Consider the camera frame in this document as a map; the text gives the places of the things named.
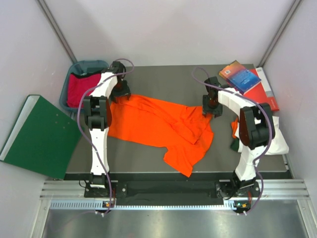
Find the white wall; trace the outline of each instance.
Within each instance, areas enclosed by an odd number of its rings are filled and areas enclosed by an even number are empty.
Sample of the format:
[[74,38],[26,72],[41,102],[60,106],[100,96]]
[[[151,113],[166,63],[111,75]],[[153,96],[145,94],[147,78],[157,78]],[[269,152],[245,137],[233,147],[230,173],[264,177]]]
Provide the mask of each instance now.
[[305,0],[264,70],[281,108],[289,158],[317,210],[317,1]]
[[47,0],[78,60],[258,64],[290,0]]
[[[0,147],[28,94],[58,106],[71,63],[34,0],[0,7]],[[26,238],[45,177],[0,163],[0,236]]]

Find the book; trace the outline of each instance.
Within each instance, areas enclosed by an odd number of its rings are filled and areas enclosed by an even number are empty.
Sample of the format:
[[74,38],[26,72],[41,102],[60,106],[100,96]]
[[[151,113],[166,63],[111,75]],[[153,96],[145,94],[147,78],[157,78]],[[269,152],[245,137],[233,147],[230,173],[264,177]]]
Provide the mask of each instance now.
[[258,103],[268,103],[272,111],[279,111],[277,101],[273,95],[263,69],[260,67],[250,69],[250,71],[258,76],[261,79],[261,82],[257,86],[249,90],[247,93],[245,93],[244,96],[253,99]]
[[0,152],[0,161],[64,179],[81,133],[77,123],[40,95],[29,95]]
[[245,94],[257,86],[261,79],[246,69],[238,61],[223,68],[219,75],[241,94]]

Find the table surface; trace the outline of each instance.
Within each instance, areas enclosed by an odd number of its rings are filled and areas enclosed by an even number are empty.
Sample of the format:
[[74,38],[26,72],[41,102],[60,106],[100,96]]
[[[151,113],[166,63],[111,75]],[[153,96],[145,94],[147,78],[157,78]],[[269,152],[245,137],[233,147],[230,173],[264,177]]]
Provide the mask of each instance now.
[[[133,73],[126,75],[126,80],[133,94],[144,95],[168,102],[187,106],[201,106],[203,95],[207,94],[204,85],[197,83],[191,77],[195,66],[139,66]],[[203,65],[210,76],[215,76],[225,65]],[[196,73],[204,81],[203,72]],[[240,153],[230,149],[232,130],[230,123],[236,115],[224,107],[223,115],[211,120],[214,138],[210,149],[194,166],[194,172],[232,172],[238,165]],[[86,127],[83,117],[81,124]],[[107,138],[107,158],[110,171],[115,172],[175,172],[163,161],[166,148],[156,148],[113,137]],[[82,137],[72,155],[67,173],[89,173],[92,164],[92,150],[90,144]],[[259,164],[260,171],[286,171],[283,157],[264,156]]]

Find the blue book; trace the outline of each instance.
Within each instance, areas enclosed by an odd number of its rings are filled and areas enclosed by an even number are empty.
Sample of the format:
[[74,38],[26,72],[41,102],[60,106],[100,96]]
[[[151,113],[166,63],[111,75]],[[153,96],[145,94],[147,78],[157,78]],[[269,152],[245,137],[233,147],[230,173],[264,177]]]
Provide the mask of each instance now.
[[226,66],[219,72],[219,75],[241,94],[247,93],[261,82],[258,76],[246,69],[238,61]]

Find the metal floor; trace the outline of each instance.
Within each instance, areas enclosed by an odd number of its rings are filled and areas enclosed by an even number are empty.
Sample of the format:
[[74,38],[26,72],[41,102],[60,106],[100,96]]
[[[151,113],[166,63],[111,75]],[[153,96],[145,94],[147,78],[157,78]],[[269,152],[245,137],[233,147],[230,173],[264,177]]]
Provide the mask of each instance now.
[[50,210],[43,238],[308,238],[297,201],[262,201],[248,216],[232,211],[111,211],[104,218]]

